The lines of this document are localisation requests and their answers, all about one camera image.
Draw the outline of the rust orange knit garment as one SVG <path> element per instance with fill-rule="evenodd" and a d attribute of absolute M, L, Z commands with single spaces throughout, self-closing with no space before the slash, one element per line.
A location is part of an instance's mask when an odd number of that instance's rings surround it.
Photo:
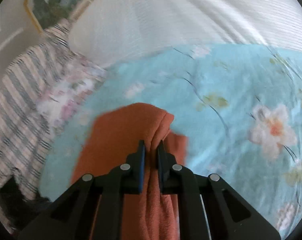
<path fill-rule="evenodd" d="M 171 131 L 174 115 L 147 103 L 134 103 L 99 116 L 75 165 L 71 183 L 83 174 L 107 174 L 136 152 L 139 141 L 146 147 L 143 191 L 126 195 L 123 204 L 122 239 L 179 239 L 178 200 L 161 195 L 156 148 L 165 150 L 184 164 L 187 137 Z"/>

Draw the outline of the plaid checked blanket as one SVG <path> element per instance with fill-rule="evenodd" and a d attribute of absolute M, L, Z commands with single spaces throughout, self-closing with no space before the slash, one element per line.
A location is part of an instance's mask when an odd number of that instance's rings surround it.
<path fill-rule="evenodd" d="M 14 176 L 26 199 L 35 197 L 51 145 L 36 104 L 65 74 L 70 28 L 62 20 L 45 29 L 44 41 L 16 57 L 0 82 L 0 187 Z"/>

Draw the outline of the light blue floral bedsheet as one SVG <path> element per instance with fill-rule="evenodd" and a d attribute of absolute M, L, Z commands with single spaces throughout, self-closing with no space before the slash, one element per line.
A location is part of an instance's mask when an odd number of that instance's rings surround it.
<path fill-rule="evenodd" d="M 186 166 L 218 173 L 286 239 L 302 219 L 302 52 L 257 45 L 170 48 L 122 62 L 55 135 L 39 190 L 69 186 L 94 119 L 144 102 L 174 115 Z"/>

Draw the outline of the floral pink white pillow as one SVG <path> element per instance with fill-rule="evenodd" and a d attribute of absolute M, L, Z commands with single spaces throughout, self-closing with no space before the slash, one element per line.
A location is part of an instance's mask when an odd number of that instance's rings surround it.
<path fill-rule="evenodd" d="M 62 78 L 44 92 L 36 104 L 50 132 L 62 133 L 86 98 L 105 81 L 107 71 L 84 57 L 74 57 L 65 66 Z"/>

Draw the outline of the white striped pillow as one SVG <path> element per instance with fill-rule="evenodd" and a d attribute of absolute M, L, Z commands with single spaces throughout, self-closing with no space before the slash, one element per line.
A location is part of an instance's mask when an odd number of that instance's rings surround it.
<path fill-rule="evenodd" d="M 198 43 L 302 51 L 302 7 L 297 0 L 94 0 L 68 36 L 72 51 L 102 67 Z"/>

